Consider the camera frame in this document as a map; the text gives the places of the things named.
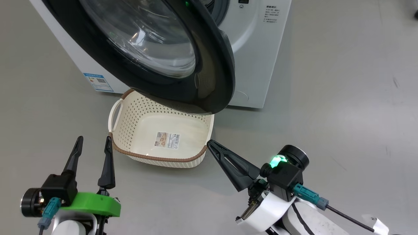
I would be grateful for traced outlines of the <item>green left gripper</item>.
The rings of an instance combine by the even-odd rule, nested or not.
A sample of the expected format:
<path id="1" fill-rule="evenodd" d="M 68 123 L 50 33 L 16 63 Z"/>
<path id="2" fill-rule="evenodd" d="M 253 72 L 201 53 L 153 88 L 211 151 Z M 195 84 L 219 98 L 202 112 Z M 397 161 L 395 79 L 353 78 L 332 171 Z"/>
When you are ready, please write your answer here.
<path id="1" fill-rule="evenodd" d="M 76 175 L 83 141 L 83 136 L 77 138 L 62 174 Z M 111 136 L 106 137 L 104 153 L 104 166 L 98 186 L 109 190 L 116 186 Z M 110 197 L 108 193 L 79 192 L 72 205 L 61 207 L 61 235 L 105 235 L 105 225 L 109 218 L 120 215 L 121 203 L 117 197 Z"/>

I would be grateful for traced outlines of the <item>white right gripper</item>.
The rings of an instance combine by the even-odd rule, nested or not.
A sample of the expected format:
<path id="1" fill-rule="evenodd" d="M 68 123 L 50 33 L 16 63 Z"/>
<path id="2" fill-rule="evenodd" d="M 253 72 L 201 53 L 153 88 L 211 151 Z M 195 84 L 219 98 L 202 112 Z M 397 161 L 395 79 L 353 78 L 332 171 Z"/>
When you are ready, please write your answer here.
<path id="1" fill-rule="evenodd" d="M 245 233 L 270 229 L 294 203 L 295 197 L 287 202 L 270 192 L 267 181 L 256 179 L 259 168 L 237 153 L 215 140 L 209 140 L 207 148 L 238 192 L 248 188 L 248 208 L 236 217 L 238 227 Z"/>

